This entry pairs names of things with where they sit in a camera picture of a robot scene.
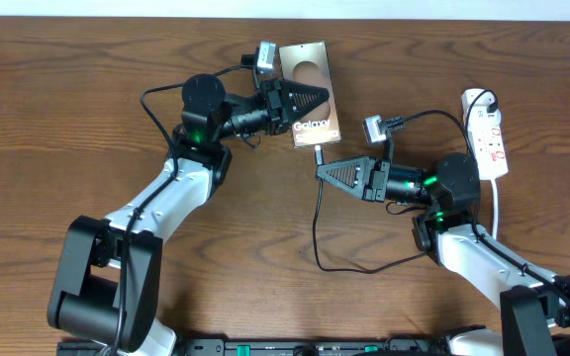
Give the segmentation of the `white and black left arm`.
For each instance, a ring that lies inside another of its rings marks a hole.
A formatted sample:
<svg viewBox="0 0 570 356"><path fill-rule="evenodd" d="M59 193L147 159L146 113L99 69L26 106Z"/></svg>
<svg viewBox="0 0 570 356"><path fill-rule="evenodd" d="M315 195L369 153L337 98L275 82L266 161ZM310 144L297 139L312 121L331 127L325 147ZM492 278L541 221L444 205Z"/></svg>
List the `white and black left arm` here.
<svg viewBox="0 0 570 356"><path fill-rule="evenodd" d="M328 89L272 78L253 95L226 91L219 74L178 84L181 122L164 132L159 175L102 219L69 226L47 306L49 326L104 345L107 355L169 355L176 333L157 318L162 249L227 175L222 139L288 132L330 98Z"/></svg>

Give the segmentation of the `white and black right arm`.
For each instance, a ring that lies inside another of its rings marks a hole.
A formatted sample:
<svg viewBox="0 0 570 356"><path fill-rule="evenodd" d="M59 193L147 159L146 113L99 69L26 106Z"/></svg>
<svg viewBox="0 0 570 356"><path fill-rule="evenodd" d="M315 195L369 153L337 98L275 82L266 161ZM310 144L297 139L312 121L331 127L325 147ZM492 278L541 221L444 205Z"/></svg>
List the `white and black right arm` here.
<svg viewBox="0 0 570 356"><path fill-rule="evenodd" d="M449 355L570 355L570 275L540 268L477 222L479 172L467 154L431 168L356 156L324 162L316 177L358 200L415 210L412 234L421 257L469 282L500 312L501 328L468 326L432 343Z"/></svg>

